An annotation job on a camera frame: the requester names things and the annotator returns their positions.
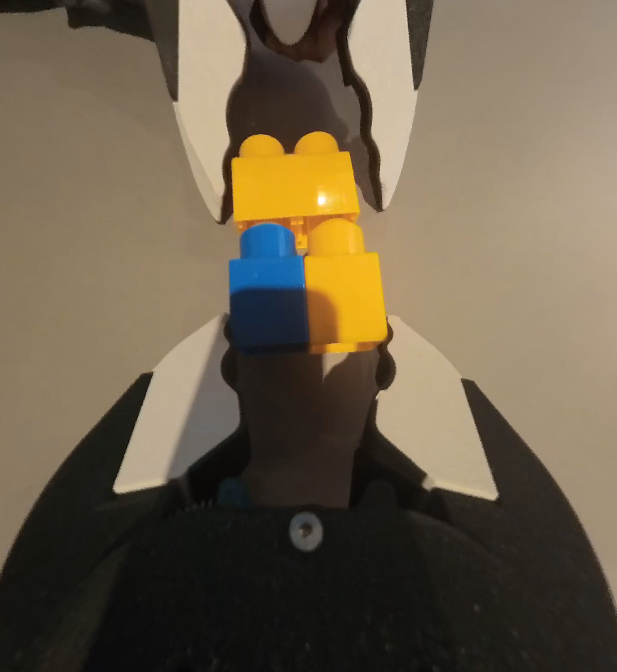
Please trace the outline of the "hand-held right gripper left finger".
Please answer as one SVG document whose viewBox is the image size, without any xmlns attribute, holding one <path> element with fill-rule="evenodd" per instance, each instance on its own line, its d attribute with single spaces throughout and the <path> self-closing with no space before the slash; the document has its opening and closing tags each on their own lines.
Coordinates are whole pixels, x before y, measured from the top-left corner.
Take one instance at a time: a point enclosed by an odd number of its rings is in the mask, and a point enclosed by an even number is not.
<svg viewBox="0 0 617 672">
<path fill-rule="evenodd" d="M 177 344 L 152 371 L 116 495 L 174 484 L 196 505 L 214 503 L 220 484 L 251 458 L 241 402 L 223 369 L 235 363 L 221 314 Z"/>
</svg>

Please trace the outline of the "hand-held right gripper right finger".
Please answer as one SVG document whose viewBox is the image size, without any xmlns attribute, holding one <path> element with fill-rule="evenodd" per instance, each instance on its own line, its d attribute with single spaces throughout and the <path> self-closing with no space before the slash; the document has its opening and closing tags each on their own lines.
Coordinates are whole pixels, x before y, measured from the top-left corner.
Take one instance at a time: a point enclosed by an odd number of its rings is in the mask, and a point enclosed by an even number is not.
<svg viewBox="0 0 617 672">
<path fill-rule="evenodd" d="M 463 378 L 399 317 L 387 318 L 379 346 L 379 391 L 355 453 L 355 498 L 372 483 L 397 500 L 452 492 L 480 500 L 499 493 L 467 399 Z"/>
</svg>

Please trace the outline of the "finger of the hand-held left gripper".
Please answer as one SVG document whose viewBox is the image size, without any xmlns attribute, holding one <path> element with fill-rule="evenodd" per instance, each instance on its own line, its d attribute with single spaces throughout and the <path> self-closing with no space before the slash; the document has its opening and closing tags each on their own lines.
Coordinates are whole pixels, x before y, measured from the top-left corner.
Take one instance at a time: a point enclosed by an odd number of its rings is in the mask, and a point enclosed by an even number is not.
<svg viewBox="0 0 617 672">
<path fill-rule="evenodd" d="M 341 29 L 340 59 L 360 102 L 360 134 L 381 212 L 397 189 L 417 102 L 407 3 L 355 1 Z"/>
<path fill-rule="evenodd" d="M 246 54 L 247 33 L 229 1 L 179 1 L 173 109 L 196 187 L 217 223 L 227 219 L 227 115 Z"/>
</svg>

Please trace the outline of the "small blue mega block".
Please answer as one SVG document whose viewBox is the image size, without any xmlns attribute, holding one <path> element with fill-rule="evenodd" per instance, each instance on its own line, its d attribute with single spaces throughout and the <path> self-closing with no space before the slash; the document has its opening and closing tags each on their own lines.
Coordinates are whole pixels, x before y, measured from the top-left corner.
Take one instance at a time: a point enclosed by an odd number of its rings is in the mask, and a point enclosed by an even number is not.
<svg viewBox="0 0 617 672">
<path fill-rule="evenodd" d="M 229 330 L 249 353 L 308 343 L 304 257 L 285 226 L 259 223 L 240 236 L 239 256 L 229 261 Z"/>
</svg>

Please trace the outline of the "small yellow mega block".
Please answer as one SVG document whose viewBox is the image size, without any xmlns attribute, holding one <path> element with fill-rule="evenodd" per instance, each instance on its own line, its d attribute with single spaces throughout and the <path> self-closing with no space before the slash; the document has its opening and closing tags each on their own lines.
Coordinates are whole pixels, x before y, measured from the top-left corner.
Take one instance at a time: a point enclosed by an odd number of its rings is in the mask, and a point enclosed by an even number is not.
<svg viewBox="0 0 617 672">
<path fill-rule="evenodd" d="M 359 225 L 332 218 L 316 226 L 304 276 L 310 354 L 370 351 L 386 340 L 380 258 L 365 249 Z"/>
</svg>

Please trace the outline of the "person's left hand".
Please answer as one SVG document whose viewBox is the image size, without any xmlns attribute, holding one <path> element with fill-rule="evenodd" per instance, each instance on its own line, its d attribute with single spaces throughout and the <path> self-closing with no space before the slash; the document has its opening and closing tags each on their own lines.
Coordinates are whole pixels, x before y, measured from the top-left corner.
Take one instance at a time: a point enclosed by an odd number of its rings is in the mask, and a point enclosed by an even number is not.
<svg viewBox="0 0 617 672">
<path fill-rule="evenodd" d="M 317 1 L 311 22 L 298 42 L 284 44 L 269 31 L 264 44 L 274 53 L 297 63 L 323 63 L 337 50 L 338 37 L 351 17 L 352 5 L 352 1 Z"/>
</svg>

